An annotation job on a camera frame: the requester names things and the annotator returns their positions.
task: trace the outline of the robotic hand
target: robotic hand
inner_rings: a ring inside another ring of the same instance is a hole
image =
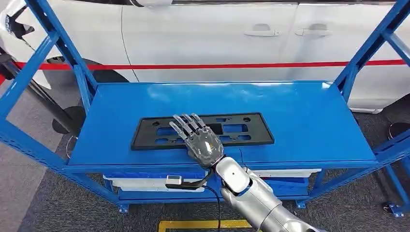
[[[214,169],[223,180],[221,194],[255,229],[264,232],[320,232],[282,206],[272,188],[249,169],[223,154],[223,145],[210,127],[197,116],[174,115],[171,127],[185,141],[188,154],[204,169]]]

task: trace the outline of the red tape line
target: red tape line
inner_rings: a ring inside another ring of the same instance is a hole
[[[25,62],[16,62],[19,68],[23,68]],[[299,62],[299,63],[267,63],[267,64],[89,64],[90,70],[124,70],[124,69],[245,69],[245,68],[307,68],[307,67],[340,67],[346,66],[348,61],[336,62]],[[403,65],[402,59],[371,60],[366,65]],[[42,64],[40,70],[70,70],[68,64]]]

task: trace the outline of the robotic arm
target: robotic arm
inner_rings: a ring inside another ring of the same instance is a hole
[[[282,206],[272,188],[251,170],[244,170],[223,154],[223,145],[210,127],[197,116],[174,115],[170,126],[185,141],[188,154],[204,169],[215,171],[223,180],[221,194],[226,202],[263,232],[320,232]]]

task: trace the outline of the black stand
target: black stand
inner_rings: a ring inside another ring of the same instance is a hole
[[[10,55],[0,55],[0,73],[6,79],[14,79],[19,72],[19,67],[14,63]],[[62,109],[34,80],[31,80],[26,90],[55,117],[52,125],[56,132],[63,134],[71,133],[73,136],[78,137],[86,115],[81,106]]]

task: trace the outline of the gray carpet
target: gray carpet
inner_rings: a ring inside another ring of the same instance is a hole
[[[410,98],[405,97],[378,115],[355,114],[355,117],[369,144],[374,147],[387,139],[389,121],[410,122],[409,107]],[[68,139],[69,136],[62,138],[57,149],[59,154],[65,154]],[[398,165],[394,168],[406,187],[410,186],[403,170]],[[343,171],[329,171],[327,179]],[[384,171],[379,170],[309,202],[307,209],[297,209],[293,201],[286,201],[284,205],[301,219],[329,232],[408,232],[410,218],[393,218],[385,213],[380,207],[385,201],[399,203],[400,199]],[[225,203],[221,207],[222,219],[241,218]],[[123,215],[116,206],[47,171],[19,232],[154,232],[161,220],[216,219],[217,211],[215,203],[142,204],[133,205],[130,213]]]

